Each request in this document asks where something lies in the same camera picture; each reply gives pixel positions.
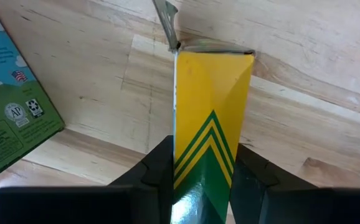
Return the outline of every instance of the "american flag icon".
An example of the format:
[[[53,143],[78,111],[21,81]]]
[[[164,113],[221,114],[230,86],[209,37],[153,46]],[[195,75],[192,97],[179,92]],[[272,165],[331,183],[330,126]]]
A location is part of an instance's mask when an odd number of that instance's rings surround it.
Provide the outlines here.
[[[24,82],[26,81],[28,78],[26,78],[26,75],[23,71],[14,71],[11,73],[11,75],[19,82]]]

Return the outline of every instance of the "light wood surface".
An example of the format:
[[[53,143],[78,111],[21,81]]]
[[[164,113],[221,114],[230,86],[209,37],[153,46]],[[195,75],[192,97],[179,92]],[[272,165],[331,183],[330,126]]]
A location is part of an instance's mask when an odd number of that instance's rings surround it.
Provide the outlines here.
[[[315,184],[360,187],[360,1],[173,3],[181,37],[257,51],[240,142]],[[151,1],[0,0],[0,19],[69,129],[13,169],[107,184],[172,133],[173,56]]]

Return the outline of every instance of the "logo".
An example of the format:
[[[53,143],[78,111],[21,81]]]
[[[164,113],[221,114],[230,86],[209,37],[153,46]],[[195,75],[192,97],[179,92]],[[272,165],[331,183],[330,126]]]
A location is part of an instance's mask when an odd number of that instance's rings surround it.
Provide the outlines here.
[[[17,70],[17,71],[13,71],[11,73],[11,75],[18,81],[18,82],[25,82],[26,80],[28,80],[28,78],[26,77],[25,73],[23,71]]]
[[[7,104],[4,108],[4,114],[8,119],[14,121],[19,128],[29,123],[24,108],[17,103]]]
[[[38,118],[44,114],[40,104],[36,101],[36,99],[29,100],[25,102],[29,111],[32,113],[34,118]]]

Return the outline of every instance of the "ap seal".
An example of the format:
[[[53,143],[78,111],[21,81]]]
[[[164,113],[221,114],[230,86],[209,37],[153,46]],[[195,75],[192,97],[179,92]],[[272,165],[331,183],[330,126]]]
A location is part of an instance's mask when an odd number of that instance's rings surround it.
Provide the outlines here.
[[[4,108],[4,114],[8,119],[14,121],[19,128],[29,123],[24,108],[17,103],[7,104]]]

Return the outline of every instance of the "yellow chevron stripe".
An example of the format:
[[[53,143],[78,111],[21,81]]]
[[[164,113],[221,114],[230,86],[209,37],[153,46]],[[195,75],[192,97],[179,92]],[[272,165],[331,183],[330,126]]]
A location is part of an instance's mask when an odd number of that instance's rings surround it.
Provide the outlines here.
[[[224,161],[222,156],[220,155],[219,149],[217,148],[217,145],[215,141],[213,140],[212,136],[209,136],[208,140],[205,142],[205,144],[201,147],[199,152],[196,154],[194,158],[192,158],[192,161],[188,164],[184,172],[179,176],[179,178],[174,182],[174,188],[176,189],[177,186],[182,182],[182,180],[187,176],[187,174],[190,172],[190,170],[197,164],[198,160],[204,155],[208,147],[212,147],[212,150],[216,156],[217,162],[220,165],[220,168],[222,169],[222,172],[224,174],[224,177],[228,183],[229,186],[231,186],[231,177],[229,173],[227,172]]]
[[[214,132],[216,133],[216,136],[219,140],[220,146],[223,150],[225,159],[227,161],[228,164],[231,164],[230,161],[230,157],[229,155],[226,153],[225,151],[225,147],[224,147],[224,143],[223,143],[223,139],[221,138],[220,134],[219,134],[219,130],[217,130],[217,127],[215,125],[215,122],[212,120],[209,122],[209,124],[206,126],[205,130],[202,132],[202,134],[199,136],[198,140],[194,143],[194,145],[192,146],[191,150],[186,154],[186,156],[184,157],[184,159],[180,162],[180,164],[176,167],[176,169],[174,170],[174,175],[177,175],[178,172],[181,170],[181,168],[183,167],[183,165],[186,163],[186,161],[190,158],[190,156],[192,155],[192,153],[195,151],[196,147],[201,143],[202,139],[206,136],[206,134],[208,133],[208,131],[213,128]],[[230,166],[231,172],[234,171],[233,166]]]

